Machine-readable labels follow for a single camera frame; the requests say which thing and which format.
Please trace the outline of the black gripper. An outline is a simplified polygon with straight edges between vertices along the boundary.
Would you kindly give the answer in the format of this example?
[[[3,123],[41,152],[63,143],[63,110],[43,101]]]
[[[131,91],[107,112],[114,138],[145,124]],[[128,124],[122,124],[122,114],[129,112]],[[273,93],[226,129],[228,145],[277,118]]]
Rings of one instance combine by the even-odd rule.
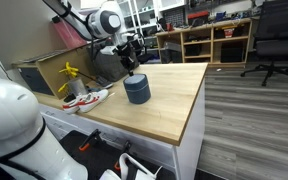
[[[130,42],[117,46],[117,54],[121,57],[121,63],[124,68],[128,69],[128,75],[133,76],[133,69],[139,66],[136,52]]]

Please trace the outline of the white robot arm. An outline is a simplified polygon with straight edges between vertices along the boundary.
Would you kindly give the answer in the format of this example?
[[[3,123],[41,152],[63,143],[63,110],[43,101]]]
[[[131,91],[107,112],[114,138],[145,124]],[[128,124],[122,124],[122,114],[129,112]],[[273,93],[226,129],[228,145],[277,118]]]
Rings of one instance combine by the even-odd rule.
[[[131,57],[131,41],[135,33],[128,33],[119,4],[115,0],[103,2],[99,8],[87,15],[80,14],[68,0],[42,0],[60,18],[77,31],[84,40],[112,39],[111,45],[100,50],[106,55],[117,53],[121,64],[133,76],[135,60]]]

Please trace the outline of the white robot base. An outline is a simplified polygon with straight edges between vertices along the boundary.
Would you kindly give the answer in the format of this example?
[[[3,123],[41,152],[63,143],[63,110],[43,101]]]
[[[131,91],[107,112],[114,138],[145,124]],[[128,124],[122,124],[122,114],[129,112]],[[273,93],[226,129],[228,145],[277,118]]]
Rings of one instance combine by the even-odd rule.
[[[0,77],[0,167],[18,180],[87,180],[50,132],[35,95]]]

